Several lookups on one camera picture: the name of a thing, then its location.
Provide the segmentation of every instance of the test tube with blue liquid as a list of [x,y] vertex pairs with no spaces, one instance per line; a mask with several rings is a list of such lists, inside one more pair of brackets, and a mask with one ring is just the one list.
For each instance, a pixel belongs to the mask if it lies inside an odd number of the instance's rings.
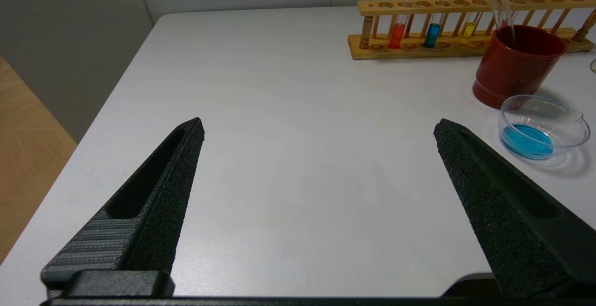
[[[440,0],[436,2],[438,5],[448,6],[451,0]],[[434,44],[437,41],[437,37],[441,33],[441,26],[443,26],[445,21],[443,18],[447,18],[445,14],[433,14],[430,18],[430,25],[428,26],[428,32],[426,33],[426,38],[424,39],[423,46],[429,49],[434,47]]]

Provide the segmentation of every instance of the clear plastic dish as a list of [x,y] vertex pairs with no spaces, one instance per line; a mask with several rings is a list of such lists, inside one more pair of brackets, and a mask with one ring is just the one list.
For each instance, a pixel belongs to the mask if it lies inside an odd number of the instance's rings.
[[590,138],[583,113],[537,95],[516,95],[505,100],[499,132],[506,147],[529,159],[561,155]]

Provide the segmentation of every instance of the wooden dowel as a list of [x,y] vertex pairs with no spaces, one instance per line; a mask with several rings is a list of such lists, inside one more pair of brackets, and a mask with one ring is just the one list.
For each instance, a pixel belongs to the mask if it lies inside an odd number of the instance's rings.
[[374,22],[372,23],[372,35],[371,38],[377,38],[377,29],[379,28],[379,18],[381,16],[377,15],[374,17]]
[[453,30],[453,37],[456,37],[457,34],[460,32],[461,25],[464,24],[464,20],[466,19],[466,13],[461,13],[460,19],[457,21],[455,25],[455,30]]
[[445,22],[447,22],[447,17],[449,17],[449,13],[444,13],[441,16],[441,28],[439,29],[438,37],[443,36],[443,29],[445,28]]
[[413,14],[408,17],[408,23],[406,24],[406,31],[404,32],[404,38],[409,37],[409,30],[412,28]]
[[536,26],[536,28],[541,29],[544,26],[544,24],[547,22],[547,20],[549,19],[549,17],[551,16],[552,13],[553,13],[552,9],[547,10],[544,13],[544,16],[542,16],[542,20],[540,20],[540,22],[538,23],[538,26]]
[[482,15],[483,15],[483,12],[480,11],[476,14],[476,17],[474,18],[474,30],[472,30],[472,36],[474,36],[474,34],[476,34],[476,30],[478,29],[478,24],[481,23]]
[[569,14],[569,11],[571,9],[565,9],[564,11],[562,11],[561,16],[559,17],[559,19],[557,20],[557,22],[555,23],[555,26],[553,26],[553,28],[551,29],[551,34],[556,34],[558,28],[561,26],[563,20],[567,17],[567,14]]
[[428,24],[430,23],[430,17],[432,14],[426,14],[426,19],[424,20],[424,25],[422,26],[422,30],[420,32],[420,38],[426,37],[426,29],[428,29]]
[[364,22],[362,23],[362,37],[360,38],[360,49],[368,49],[368,37],[371,34],[371,28],[373,26],[373,17],[364,16]]
[[393,28],[395,28],[395,22],[398,19],[397,15],[391,16],[391,24],[389,24],[389,32],[387,32],[387,38],[391,39],[391,34],[393,34]]
[[590,29],[596,24],[596,9],[592,11],[588,19],[583,23],[583,26],[573,35],[571,39],[574,41],[583,41]]
[[485,31],[486,36],[490,35],[490,32],[492,31],[493,27],[494,27],[494,17],[490,19],[490,23],[486,27],[486,31]]
[[523,23],[521,25],[527,26],[528,23],[530,23],[530,19],[532,19],[532,16],[534,16],[534,10],[528,11],[528,15],[526,15],[526,18],[523,20]]

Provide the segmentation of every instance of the yellow liquid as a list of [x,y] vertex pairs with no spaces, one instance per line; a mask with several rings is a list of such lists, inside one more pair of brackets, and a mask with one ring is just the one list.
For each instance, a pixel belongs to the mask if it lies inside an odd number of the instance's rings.
[[462,37],[470,38],[472,36],[472,32],[474,32],[475,26],[476,25],[474,24],[474,22],[466,22],[464,24],[464,34],[462,34]]

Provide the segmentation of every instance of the red liquid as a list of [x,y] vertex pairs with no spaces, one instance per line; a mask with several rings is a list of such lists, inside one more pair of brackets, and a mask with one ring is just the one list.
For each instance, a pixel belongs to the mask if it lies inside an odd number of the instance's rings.
[[393,34],[391,34],[391,40],[389,41],[389,47],[391,49],[400,48],[402,37],[404,36],[404,28],[406,28],[404,23],[395,24],[395,28],[393,28]]

